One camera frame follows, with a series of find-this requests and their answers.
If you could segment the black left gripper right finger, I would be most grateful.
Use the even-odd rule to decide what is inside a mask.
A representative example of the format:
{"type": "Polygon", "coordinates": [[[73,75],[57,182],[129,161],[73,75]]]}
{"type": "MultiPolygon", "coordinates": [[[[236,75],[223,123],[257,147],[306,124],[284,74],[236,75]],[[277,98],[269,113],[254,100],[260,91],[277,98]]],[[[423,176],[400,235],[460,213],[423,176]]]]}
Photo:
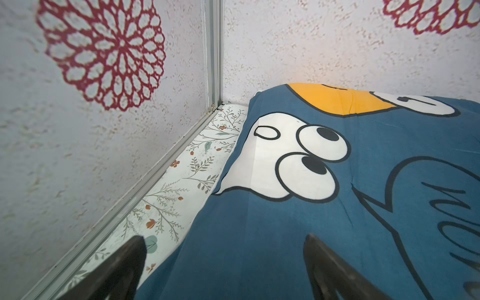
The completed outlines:
{"type": "Polygon", "coordinates": [[[313,234],[306,236],[303,257],[316,300],[390,299],[313,234]]]}

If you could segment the blue cartoon pillowcase pillow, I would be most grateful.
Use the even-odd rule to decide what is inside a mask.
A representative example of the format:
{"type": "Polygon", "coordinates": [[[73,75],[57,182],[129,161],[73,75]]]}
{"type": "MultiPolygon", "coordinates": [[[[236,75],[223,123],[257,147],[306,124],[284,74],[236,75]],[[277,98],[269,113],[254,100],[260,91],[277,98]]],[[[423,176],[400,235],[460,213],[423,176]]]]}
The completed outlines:
{"type": "Polygon", "coordinates": [[[480,297],[480,105],[284,84],[139,300],[310,300],[315,235],[394,300],[480,297]]]}

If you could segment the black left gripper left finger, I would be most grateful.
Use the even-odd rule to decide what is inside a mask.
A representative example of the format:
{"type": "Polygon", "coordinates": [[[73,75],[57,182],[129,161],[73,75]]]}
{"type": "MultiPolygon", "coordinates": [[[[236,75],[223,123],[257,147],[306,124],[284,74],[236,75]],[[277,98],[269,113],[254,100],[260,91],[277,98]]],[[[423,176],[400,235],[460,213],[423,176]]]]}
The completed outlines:
{"type": "Polygon", "coordinates": [[[134,236],[61,300],[132,300],[145,266],[145,239],[134,236]]]}

